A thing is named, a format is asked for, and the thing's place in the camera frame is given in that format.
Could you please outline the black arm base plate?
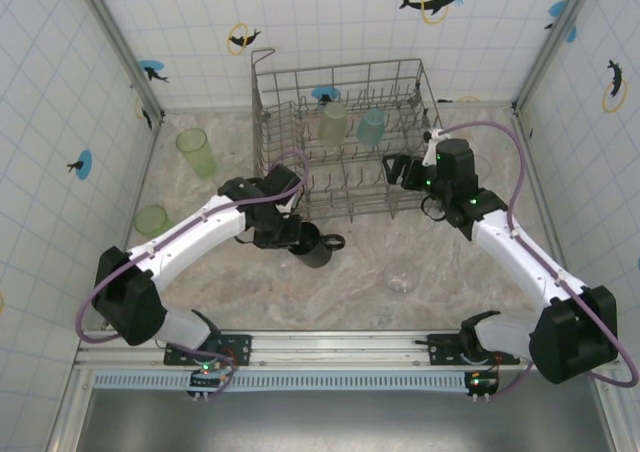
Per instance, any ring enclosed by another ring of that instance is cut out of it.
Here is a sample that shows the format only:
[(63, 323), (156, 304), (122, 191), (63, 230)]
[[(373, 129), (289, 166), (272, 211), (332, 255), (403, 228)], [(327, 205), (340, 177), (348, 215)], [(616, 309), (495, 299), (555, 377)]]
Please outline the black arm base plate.
[[(248, 366), (252, 352), (252, 336), (222, 334), (218, 339), (207, 341), (206, 350), (228, 357), (235, 366)], [(164, 349), (163, 364), (166, 366), (199, 366), (211, 364), (213, 361), (213, 357), (187, 353), (173, 346), (166, 346)]]
[(426, 336), (429, 359), (437, 366), (495, 367), (520, 365), (521, 360), (502, 352), (468, 351), (458, 333), (434, 333)]

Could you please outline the blue patch black fin sticker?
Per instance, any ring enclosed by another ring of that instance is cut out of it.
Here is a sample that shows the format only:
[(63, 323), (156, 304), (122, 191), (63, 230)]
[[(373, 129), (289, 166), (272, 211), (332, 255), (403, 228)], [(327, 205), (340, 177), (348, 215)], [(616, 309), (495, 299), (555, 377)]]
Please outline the blue patch black fin sticker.
[[(560, 17), (561, 13), (564, 11), (565, 5), (566, 5), (566, 1), (562, 0), (562, 1), (556, 2), (548, 9), (548, 14), (553, 19), (553, 21), (544, 27), (545, 30), (550, 30), (553, 28), (555, 24), (555, 20)], [(576, 37), (577, 37), (577, 26), (576, 24), (573, 24), (566, 37), (566, 42), (572, 43), (576, 39)]]

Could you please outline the clear glass with base sticker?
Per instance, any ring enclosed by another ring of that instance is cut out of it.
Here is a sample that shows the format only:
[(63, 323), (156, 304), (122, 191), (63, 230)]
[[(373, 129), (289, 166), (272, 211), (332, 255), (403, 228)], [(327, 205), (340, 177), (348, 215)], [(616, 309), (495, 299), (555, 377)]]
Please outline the clear glass with base sticker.
[(406, 260), (394, 260), (383, 271), (384, 281), (389, 290), (398, 294), (413, 292), (420, 281), (418, 268)]

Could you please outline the pale yellow translucent cup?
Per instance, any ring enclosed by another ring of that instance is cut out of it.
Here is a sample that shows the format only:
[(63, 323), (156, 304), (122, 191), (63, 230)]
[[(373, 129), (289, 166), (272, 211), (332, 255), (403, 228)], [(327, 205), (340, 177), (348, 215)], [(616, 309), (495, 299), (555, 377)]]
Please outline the pale yellow translucent cup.
[(342, 145), (346, 137), (346, 126), (346, 108), (340, 103), (328, 103), (324, 108), (318, 129), (320, 143), (325, 147)]

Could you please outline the aluminium table side rail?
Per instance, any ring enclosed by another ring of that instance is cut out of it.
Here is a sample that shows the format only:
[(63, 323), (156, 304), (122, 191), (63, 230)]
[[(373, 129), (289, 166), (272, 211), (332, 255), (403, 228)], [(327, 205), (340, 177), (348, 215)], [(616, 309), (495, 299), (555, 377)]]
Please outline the aluminium table side rail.
[(553, 221), (549, 203), (544, 192), (540, 170), (536, 165), (530, 145), (529, 134), (531, 132), (531, 128), (529, 128), (526, 114), (524, 112), (513, 110), (512, 123), (526, 157), (526, 169), (529, 177), (529, 183), (536, 208), (542, 222), (542, 227), (544, 229), (548, 253), (562, 268), (567, 270), (568, 264), (566, 254), (563, 251), (560, 238)]
[(127, 210), (126, 222), (123, 229), (123, 236), (118, 243), (118, 245), (121, 247), (125, 247), (128, 244), (131, 238), (131, 235), (134, 231), (135, 215), (140, 204), (142, 191), (145, 186), (146, 178), (150, 168), (151, 159), (153, 157), (154, 150), (156, 148), (158, 136), (160, 134), (163, 122), (164, 122), (164, 117), (160, 115), (152, 119), (153, 127), (151, 129), (149, 129), (147, 126), (143, 127), (143, 130), (148, 140), (145, 148), (140, 153), (134, 156), (134, 165), (138, 166), (139, 169), (136, 172), (135, 181), (133, 182), (133, 189), (130, 190), (130, 194), (131, 194), (130, 206)]

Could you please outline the blue oval black shark sticker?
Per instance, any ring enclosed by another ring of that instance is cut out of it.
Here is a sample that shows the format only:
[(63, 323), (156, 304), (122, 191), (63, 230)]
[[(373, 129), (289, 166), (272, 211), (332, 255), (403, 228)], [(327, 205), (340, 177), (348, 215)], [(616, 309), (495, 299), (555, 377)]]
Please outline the blue oval black shark sticker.
[(160, 81), (164, 83), (169, 82), (169, 78), (167, 76), (161, 75), (161, 72), (165, 69), (165, 65), (157, 60), (140, 60), (138, 62), (142, 71), (147, 75), (149, 81)]

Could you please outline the circuit board with LED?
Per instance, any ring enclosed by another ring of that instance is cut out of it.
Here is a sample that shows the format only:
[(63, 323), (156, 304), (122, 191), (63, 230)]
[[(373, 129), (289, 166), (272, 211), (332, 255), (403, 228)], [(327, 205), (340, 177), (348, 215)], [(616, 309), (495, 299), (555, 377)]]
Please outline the circuit board with LED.
[(208, 401), (220, 395), (231, 384), (236, 372), (233, 363), (224, 361), (203, 362), (189, 377), (187, 394), (197, 402)]
[(464, 382), (466, 394), (473, 403), (477, 403), (480, 399), (488, 402), (498, 392), (499, 373), (496, 370), (466, 372)]

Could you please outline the black metal mug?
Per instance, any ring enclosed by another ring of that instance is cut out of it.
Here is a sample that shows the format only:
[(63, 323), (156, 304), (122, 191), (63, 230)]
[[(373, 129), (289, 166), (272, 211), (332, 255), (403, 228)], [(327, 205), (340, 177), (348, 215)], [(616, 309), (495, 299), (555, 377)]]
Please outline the black metal mug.
[(318, 227), (312, 224), (311, 234), (302, 234), (299, 239), (305, 236), (308, 239), (307, 251), (288, 251), (299, 259), (304, 265), (310, 268), (321, 268), (327, 265), (334, 252), (343, 249), (346, 239), (340, 234), (322, 234)]

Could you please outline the teal translucent cup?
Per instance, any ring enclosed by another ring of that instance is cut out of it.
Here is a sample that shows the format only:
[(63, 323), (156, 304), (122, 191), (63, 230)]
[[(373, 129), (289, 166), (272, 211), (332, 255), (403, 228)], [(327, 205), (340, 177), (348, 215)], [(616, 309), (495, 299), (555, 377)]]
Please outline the teal translucent cup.
[(367, 110), (362, 116), (356, 131), (358, 141), (366, 146), (377, 145), (384, 134), (385, 123), (384, 111), (378, 108)]

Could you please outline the tall green translucent tumbler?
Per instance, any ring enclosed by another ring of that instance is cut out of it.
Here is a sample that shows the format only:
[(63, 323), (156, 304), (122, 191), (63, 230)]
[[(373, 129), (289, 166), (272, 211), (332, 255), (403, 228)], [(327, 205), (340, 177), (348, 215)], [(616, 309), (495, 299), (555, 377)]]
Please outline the tall green translucent tumbler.
[(176, 137), (176, 147), (198, 177), (210, 178), (215, 174), (215, 159), (203, 129), (190, 128), (180, 132)]

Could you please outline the aluminium mounting rail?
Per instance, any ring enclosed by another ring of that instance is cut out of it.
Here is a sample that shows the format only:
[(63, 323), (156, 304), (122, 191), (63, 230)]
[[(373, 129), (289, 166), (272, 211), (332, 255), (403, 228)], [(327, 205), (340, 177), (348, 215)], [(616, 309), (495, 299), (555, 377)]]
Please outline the aluminium mounting rail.
[[(520, 370), (525, 361), (506, 364), (489, 358), (484, 363), (433, 365), (432, 348), (424, 330), (387, 331), (249, 331), (248, 362), (238, 368), (265, 371), (364, 370)], [(81, 369), (195, 370), (200, 364), (182, 359), (164, 363), (160, 340), (130, 347), (122, 339), (103, 344), (79, 344), (74, 366)]]

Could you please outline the aluminium corner post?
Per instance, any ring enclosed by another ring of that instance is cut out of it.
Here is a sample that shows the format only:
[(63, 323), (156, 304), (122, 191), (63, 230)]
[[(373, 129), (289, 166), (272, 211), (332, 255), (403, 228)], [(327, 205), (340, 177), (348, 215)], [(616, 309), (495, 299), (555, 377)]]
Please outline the aluminium corner post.
[(528, 73), (517, 99), (512, 103), (514, 112), (519, 115), (531, 102), (533, 94), (540, 85), (551, 63), (566, 42), (566, 38), (576, 25), (578, 15), (587, 0), (566, 0), (559, 16), (554, 20), (550, 35), (536, 56), (533, 67)]
[(163, 119), (163, 109), (151, 88), (147, 75), (136, 60), (108, 6), (104, 0), (85, 0), (85, 2), (124, 67), (133, 89), (141, 99), (142, 108), (150, 117), (152, 124), (159, 126)]

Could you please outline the blue oval black fish sticker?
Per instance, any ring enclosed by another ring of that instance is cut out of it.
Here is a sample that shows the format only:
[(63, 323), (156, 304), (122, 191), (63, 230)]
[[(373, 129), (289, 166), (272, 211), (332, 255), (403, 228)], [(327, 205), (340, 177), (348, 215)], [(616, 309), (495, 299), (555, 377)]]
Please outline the blue oval black fish sticker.
[(89, 149), (83, 150), (76, 161), (66, 165), (69, 173), (74, 173), (80, 181), (86, 180), (93, 167), (93, 154)]

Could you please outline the short green translucent cup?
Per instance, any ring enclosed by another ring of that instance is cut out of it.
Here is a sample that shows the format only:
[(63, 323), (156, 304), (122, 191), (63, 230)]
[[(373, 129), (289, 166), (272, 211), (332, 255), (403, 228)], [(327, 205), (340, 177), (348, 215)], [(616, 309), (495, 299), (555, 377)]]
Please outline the short green translucent cup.
[(173, 222), (162, 206), (148, 205), (136, 213), (133, 225), (137, 233), (153, 239), (171, 229)]

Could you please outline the grey metal panel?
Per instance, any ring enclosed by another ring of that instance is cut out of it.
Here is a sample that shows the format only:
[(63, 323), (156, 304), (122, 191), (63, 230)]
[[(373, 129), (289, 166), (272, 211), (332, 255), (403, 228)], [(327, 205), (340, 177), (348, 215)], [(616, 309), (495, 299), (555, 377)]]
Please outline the grey metal panel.
[(591, 385), (430, 392), (98, 391), (78, 452), (612, 452)]

